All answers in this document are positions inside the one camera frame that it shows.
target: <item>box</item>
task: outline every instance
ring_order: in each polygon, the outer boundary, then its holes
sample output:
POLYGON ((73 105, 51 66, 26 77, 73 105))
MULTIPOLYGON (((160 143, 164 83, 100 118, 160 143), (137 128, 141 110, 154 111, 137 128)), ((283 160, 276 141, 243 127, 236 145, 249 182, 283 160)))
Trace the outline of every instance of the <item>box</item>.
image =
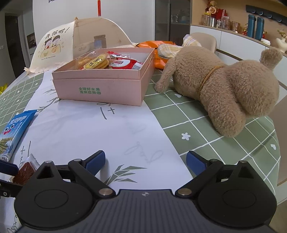
POLYGON ((131 58, 144 62, 143 66, 140 70, 75 70, 74 59, 52 72, 58 97, 66 100, 141 106, 154 73, 154 49, 107 48, 101 49, 100 53, 108 51, 129 53, 131 58))

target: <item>vase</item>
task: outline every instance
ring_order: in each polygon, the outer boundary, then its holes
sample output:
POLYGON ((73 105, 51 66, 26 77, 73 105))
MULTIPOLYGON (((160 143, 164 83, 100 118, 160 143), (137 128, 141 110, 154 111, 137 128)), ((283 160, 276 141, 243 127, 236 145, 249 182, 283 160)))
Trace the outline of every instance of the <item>vase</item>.
POLYGON ((281 39, 276 38, 276 43, 278 45, 278 48, 281 52, 285 53, 287 50, 287 43, 285 42, 286 38, 281 37, 281 39))

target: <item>red tassel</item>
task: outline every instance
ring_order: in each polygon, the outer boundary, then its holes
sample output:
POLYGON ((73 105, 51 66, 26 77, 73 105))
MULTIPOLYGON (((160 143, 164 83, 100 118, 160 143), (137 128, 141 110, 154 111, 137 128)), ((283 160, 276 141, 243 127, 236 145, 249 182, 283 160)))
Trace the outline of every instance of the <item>red tassel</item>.
POLYGON ((101 12, 101 0, 98 0, 98 16, 102 16, 102 12, 101 12))

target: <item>metal screw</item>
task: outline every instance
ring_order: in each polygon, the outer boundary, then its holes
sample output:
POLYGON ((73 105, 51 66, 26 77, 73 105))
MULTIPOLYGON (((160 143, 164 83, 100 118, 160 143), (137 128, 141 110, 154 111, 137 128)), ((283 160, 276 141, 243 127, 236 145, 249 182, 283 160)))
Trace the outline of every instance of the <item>metal screw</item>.
POLYGON ((112 189, 109 188, 105 188, 105 189, 100 189, 99 190, 99 194, 103 195, 103 196, 109 196, 113 193, 112 189))
POLYGON ((187 196, 191 194, 191 190, 187 188, 179 189, 177 192, 179 195, 182 195, 182 196, 187 196))

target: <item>stuffed animal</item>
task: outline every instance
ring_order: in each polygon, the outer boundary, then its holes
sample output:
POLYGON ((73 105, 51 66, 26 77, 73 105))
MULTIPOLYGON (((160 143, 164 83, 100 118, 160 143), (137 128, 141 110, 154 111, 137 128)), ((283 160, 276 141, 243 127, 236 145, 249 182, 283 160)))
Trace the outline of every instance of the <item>stuffed animal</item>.
POLYGON ((168 60, 155 90, 165 92, 173 76, 179 94, 199 100, 215 129, 235 137, 247 118, 268 115, 275 106, 279 83, 272 70, 281 59, 281 52, 270 48, 261 53, 260 62, 226 65, 204 47, 187 46, 168 60))

